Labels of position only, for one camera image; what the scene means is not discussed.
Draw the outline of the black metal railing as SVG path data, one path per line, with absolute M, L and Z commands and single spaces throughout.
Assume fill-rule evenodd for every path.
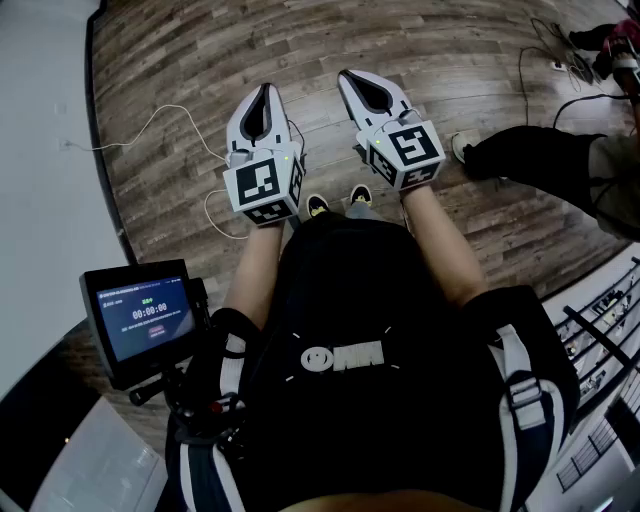
M 566 494 L 616 442 L 640 462 L 640 257 L 583 306 L 563 308 L 556 324 L 579 384 L 579 403 L 551 470 Z

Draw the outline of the person's left forearm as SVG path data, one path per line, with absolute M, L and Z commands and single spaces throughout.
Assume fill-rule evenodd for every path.
M 242 313 L 260 330 L 271 308 L 284 227 L 277 222 L 250 232 L 224 301 L 225 308 Z

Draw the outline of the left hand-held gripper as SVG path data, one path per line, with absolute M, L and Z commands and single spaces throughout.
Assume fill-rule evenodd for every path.
M 246 150 L 262 138 L 268 148 Z M 300 161 L 301 145 L 290 141 L 281 96 L 271 83 L 249 93 L 227 123 L 230 155 L 229 169 L 223 173 L 226 190 L 233 211 L 244 214 L 256 226 L 299 214 L 305 171 Z

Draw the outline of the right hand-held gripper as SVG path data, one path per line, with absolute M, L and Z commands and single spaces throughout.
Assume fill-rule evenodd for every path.
M 445 152 L 435 127 L 410 109 L 396 83 L 371 72 L 342 70 L 338 88 L 350 119 L 361 130 L 356 140 L 364 150 L 364 163 L 374 173 L 396 191 L 424 185 L 438 176 Z M 399 116 L 372 126 L 381 115 Z

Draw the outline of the black tablet monitor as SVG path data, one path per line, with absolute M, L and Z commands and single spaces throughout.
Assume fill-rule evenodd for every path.
M 93 270 L 79 278 L 113 388 L 129 389 L 191 357 L 200 331 L 182 259 Z

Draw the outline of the person's right forearm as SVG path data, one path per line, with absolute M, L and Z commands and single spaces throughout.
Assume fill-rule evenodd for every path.
M 431 187 L 404 192 L 402 204 L 426 265 L 446 300 L 462 308 L 487 292 L 479 260 Z

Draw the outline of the person's black shirt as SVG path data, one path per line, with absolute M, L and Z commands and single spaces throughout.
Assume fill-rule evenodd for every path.
M 212 441 L 167 436 L 180 512 L 280 512 L 339 494 L 421 490 L 515 512 L 564 442 L 575 370 L 535 292 L 447 303 L 409 232 L 323 214 L 286 245 L 299 265 L 241 415 Z

